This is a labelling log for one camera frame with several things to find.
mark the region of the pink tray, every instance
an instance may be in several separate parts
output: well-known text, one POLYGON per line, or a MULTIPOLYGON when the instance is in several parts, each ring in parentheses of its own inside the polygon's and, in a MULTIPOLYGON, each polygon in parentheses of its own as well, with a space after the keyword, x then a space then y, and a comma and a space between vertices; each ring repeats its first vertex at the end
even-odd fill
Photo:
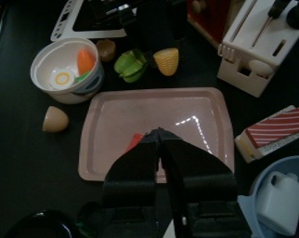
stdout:
MULTIPOLYGON (((158 127, 214 154, 234 171, 233 132, 222 95, 214 88, 194 87, 102 92, 93 97, 81 132, 79 176, 102 181, 133 134, 143 135, 158 127)), ((162 169, 157 182, 166 182, 162 169)))

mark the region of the green toy vegetable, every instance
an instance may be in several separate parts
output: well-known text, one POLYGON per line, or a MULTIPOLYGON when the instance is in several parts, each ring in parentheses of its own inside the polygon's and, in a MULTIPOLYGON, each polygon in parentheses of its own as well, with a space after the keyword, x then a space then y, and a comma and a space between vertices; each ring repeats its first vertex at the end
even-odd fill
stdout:
POLYGON ((122 53, 114 63, 114 71, 123 78, 126 83, 131 83, 142 76, 147 62, 138 49, 122 53))

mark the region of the plastic bowl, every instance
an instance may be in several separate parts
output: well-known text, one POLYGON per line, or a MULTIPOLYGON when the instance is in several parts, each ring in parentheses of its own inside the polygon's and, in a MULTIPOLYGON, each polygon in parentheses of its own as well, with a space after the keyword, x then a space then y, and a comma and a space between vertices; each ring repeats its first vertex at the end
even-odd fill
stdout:
POLYGON ((261 186, 261 182, 263 181, 265 177, 273 171, 278 171, 284 174, 293 173, 299 178, 299 155, 282 158, 274 163, 272 163, 258 174, 253 183, 250 195, 238 196, 237 198, 239 208, 243 213, 243 217, 246 218, 247 224, 253 232, 253 235, 251 235, 253 238, 285 237, 284 235, 276 233, 272 229, 269 229, 263 224, 258 222, 255 212, 254 212, 254 198, 255 198, 257 190, 261 186))
POLYGON ((90 99, 103 82, 103 72, 93 42, 83 38, 66 38, 46 46, 33 60, 30 78, 35 87, 61 103, 77 104, 90 99), (77 61, 81 50, 95 59, 94 67, 83 80, 65 89, 55 89, 50 85, 50 76, 57 69, 70 70, 78 77, 77 61))

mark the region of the red and white box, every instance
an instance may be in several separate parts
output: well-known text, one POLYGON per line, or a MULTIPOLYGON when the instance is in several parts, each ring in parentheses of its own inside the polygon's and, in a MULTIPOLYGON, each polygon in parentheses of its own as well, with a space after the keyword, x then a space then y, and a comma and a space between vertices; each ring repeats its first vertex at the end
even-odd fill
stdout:
POLYGON ((299 108, 289 106, 246 127, 234 143, 246 163, 299 139, 299 108))

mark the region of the white knife block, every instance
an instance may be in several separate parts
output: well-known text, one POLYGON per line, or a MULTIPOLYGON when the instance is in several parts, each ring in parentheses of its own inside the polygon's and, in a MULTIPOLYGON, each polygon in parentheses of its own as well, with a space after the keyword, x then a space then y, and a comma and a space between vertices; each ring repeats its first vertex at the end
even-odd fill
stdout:
POLYGON ((282 14, 270 21, 257 38, 272 3, 273 0, 245 1, 218 47, 218 79, 257 98, 299 39, 299 30, 286 24, 286 15, 296 1, 289 2, 282 14))

